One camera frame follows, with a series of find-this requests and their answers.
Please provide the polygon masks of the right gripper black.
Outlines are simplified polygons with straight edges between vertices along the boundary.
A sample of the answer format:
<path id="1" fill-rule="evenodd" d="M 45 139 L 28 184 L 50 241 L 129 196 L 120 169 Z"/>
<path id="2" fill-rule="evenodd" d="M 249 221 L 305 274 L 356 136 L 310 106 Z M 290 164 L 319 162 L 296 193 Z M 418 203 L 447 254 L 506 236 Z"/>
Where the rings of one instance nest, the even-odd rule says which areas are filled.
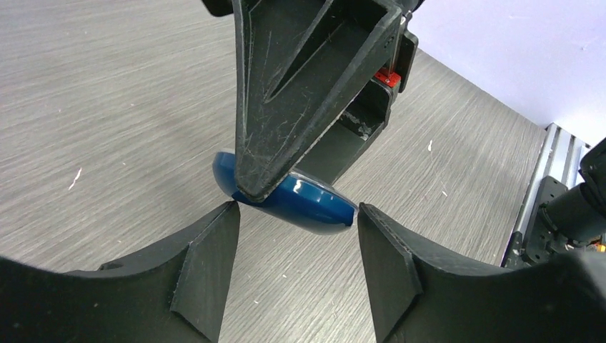
<path id="1" fill-rule="evenodd" d="M 395 1 L 232 6 L 239 190 L 261 202 L 298 162 L 296 172 L 333 185 L 386 128 L 407 85 L 419 43 L 412 15 Z"/>

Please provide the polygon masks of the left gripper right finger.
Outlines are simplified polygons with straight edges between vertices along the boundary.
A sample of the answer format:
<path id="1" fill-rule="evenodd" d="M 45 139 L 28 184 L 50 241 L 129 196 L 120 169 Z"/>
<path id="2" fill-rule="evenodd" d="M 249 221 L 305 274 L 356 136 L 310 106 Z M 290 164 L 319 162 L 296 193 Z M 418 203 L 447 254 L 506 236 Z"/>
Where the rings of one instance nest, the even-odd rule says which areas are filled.
<path id="1" fill-rule="evenodd" d="M 603 342 L 605 255 L 512 270 L 471 259 L 371 204 L 357 217 L 378 342 Z"/>

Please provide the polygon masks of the blue round pill box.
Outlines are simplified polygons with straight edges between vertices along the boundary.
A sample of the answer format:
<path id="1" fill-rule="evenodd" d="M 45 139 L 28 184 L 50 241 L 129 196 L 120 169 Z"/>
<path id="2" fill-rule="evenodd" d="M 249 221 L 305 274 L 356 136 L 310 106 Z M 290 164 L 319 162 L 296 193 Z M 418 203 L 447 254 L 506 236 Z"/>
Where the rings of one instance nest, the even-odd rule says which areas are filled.
<path id="1" fill-rule="evenodd" d="M 313 234 L 337 234 L 353 225 L 358 210 L 354 202 L 296 169 L 262 202 L 249 200 L 237 187 L 235 161 L 235 153 L 227 149 L 217 152 L 212 164 L 219 188 L 233 200 Z"/>

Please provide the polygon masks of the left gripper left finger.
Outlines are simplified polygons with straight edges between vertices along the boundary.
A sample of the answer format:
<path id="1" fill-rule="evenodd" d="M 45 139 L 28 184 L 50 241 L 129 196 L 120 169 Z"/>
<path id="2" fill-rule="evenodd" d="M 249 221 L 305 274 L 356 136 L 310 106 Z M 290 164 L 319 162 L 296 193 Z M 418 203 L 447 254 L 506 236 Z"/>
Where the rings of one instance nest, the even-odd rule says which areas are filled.
<path id="1" fill-rule="evenodd" d="M 3 342 L 217 342 L 239 240 L 226 202 L 95 271 L 1 259 Z"/>

